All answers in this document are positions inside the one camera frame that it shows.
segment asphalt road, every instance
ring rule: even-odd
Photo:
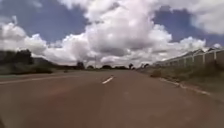
[[[223,128],[223,115],[222,103],[134,71],[0,78],[5,128]]]

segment white cloud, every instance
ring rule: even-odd
[[[213,47],[215,47],[215,48],[222,48],[222,45],[221,44],[214,44]]]
[[[93,63],[128,65],[152,63],[203,48],[205,41],[186,38],[172,42],[172,35],[152,19],[165,2],[158,0],[59,0],[69,9],[81,6],[91,22],[80,35],[68,35],[49,44],[37,34],[27,36],[14,24],[6,24],[0,36],[0,48],[29,49],[60,64],[77,60]]]
[[[187,9],[192,24],[207,33],[224,34],[224,0],[160,0],[172,9]]]
[[[37,9],[43,7],[43,4],[39,0],[28,0],[27,2],[28,2],[28,4],[30,4],[31,6],[37,8]]]

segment fence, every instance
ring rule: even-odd
[[[217,61],[220,65],[224,67],[224,49],[222,50],[212,50],[209,52],[204,52],[196,55],[189,55],[178,57],[175,59],[167,60],[161,62],[160,66],[203,66],[209,62]]]

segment sky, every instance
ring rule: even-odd
[[[0,0],[0,50],[141,65],[224,45],[224,0]]]

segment bush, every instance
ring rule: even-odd
[[[151,73],[151,75],[150,75],[151,77],[154,77],[154,78],[157,78],[157,77],[161,77],[162,76],[162,72],[161,72],[161,70],[154,70],[152,73]]]

